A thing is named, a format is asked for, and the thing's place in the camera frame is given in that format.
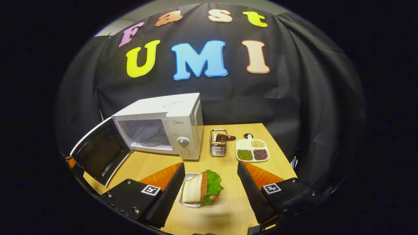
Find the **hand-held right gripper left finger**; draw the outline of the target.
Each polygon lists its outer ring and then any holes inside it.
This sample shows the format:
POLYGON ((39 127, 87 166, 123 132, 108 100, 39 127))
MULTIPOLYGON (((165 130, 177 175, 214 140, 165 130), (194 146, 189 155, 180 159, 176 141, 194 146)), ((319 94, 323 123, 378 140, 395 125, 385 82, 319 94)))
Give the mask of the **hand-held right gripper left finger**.
POLYGON ((122 215, 160 229, 165 226, 184 177, 184 163, 179 162, 140 181, 125 179, 101 194, 100 199, 122 215))

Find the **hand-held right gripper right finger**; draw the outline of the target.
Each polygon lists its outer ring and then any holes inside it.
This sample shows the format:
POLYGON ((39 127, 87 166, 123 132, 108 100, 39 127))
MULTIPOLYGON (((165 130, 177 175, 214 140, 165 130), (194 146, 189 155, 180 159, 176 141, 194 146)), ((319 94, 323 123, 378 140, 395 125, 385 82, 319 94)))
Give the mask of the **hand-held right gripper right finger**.
POLYGON ((324 197, 298 178, 284 180, 248 162, 238 162, 237 174, 256 220, 263 226, 294 220, 324 197))

